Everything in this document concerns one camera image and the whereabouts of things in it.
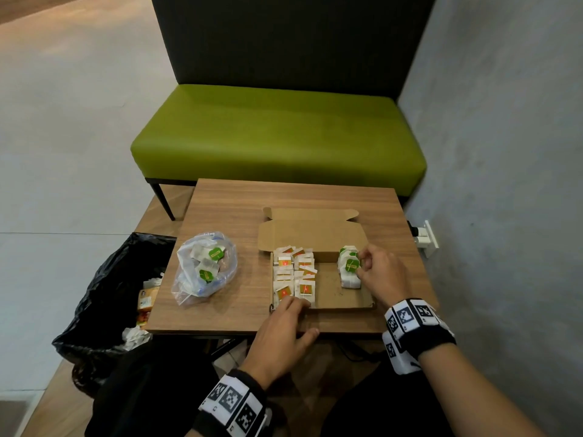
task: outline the cardboard flap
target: cardboard flap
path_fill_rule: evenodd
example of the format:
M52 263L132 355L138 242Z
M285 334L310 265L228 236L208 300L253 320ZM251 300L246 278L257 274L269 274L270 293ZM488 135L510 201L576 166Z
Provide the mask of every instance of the cardboard flap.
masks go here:
M367 244L362 226L356 222L331 220L275 220L259 224L259 250L272 252L285 245L305 246L315 252L338 252L346 239L357 249Z
M263 207L263 214L272 220L304 220L304 221L347 221L356 218L359 212L349 208L272 208Z

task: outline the forearm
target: forearm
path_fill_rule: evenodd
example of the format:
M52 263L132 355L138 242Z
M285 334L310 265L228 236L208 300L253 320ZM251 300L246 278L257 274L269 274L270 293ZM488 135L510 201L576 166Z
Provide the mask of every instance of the forearm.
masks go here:
M422 353L419 364L457 437L544 435L456 345Z

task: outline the black backrest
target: black backrest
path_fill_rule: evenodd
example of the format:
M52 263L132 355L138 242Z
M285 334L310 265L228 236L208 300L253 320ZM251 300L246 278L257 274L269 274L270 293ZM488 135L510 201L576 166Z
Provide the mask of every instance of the black backrest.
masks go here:
M435 0L152 0L179 84L397 99Z

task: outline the hand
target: hand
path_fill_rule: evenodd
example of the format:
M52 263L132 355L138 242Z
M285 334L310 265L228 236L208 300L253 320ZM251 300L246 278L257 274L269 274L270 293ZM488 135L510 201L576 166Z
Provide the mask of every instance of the hand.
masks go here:
M308 351L320 333L310 328L296 339L297 321L310 302L287 296L261 325L243 365L239 367L253 377L263 389L287 373Z
M388 307L413 297L407 268L393 253L368 244L359 251L361 267L356 274L371 293Z

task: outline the trash bin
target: trash bin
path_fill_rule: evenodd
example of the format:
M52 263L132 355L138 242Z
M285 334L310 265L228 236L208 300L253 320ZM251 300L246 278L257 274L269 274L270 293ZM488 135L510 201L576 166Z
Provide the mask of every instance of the trash bin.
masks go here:
M121 333L136 326L138 294L143 282L164 273L176 238L132 233L99 267L75 317L53 345L74 364L75 386L90 397L126 352Z

